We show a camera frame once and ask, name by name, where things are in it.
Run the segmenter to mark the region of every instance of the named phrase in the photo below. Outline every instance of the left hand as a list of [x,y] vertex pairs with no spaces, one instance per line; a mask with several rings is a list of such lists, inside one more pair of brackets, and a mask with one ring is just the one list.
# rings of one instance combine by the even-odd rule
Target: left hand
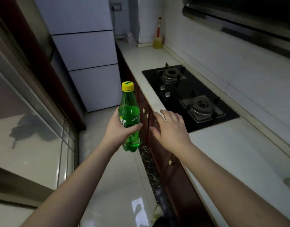
[[124,127],[119,120],[118,109],[119,107],[117,107],[113,116],[111,117],[104,138],[102,140],[105,143],[113,145],[113,148],[116,149],[115,151],[117,151],[119,147],[126,141],[128,136],[137,132],[143,126],[142,123],[138,123],[131,127]]

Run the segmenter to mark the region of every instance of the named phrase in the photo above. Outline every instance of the marble baseboard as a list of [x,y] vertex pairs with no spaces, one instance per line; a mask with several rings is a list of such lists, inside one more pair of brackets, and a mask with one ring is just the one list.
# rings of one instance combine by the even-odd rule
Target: marble baseboard
[[162,210],[165,214],[165,218],[169,221],[169,226],[177,227],[179,226],[179,221],[175,215],[171,202],[166,193],[165,187],[160,181],[160,176],[158,174],[157,168],[155,166],[154,160],[149,149],[144,145],[142,138],[141,144],[139,146],[140,156],[142,158],[147,176],[154,193],[156,202],[162,207]]

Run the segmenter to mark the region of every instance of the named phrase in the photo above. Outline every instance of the green plastic bottle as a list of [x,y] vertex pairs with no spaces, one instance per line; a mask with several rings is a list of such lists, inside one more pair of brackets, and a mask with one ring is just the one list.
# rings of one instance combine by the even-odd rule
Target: green plastic bottle
[[[140,107],[134,95],[133,82],[126,81],[122,83],[123,96],[119,107],[119,119],[124,127],[131,127],[140,123]],[[140,145],[139,131],[130,135],[123,148],[125,151],[135,152]]]

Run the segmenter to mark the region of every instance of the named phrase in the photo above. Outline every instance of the range hood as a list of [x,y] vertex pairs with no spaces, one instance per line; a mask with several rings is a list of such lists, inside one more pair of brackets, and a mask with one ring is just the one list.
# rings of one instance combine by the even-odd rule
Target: range hood
[[183,0],[184,16],[290,58],[290,0]]

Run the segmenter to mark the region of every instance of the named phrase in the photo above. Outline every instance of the yellow bottle cap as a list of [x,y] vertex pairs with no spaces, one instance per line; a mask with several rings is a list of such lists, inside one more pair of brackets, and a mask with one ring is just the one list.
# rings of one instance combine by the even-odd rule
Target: yellow bottle cap
[[134,90],[134,84],[130,81],[125,81],[122,83],[122,91],[124,92],[132,92]]

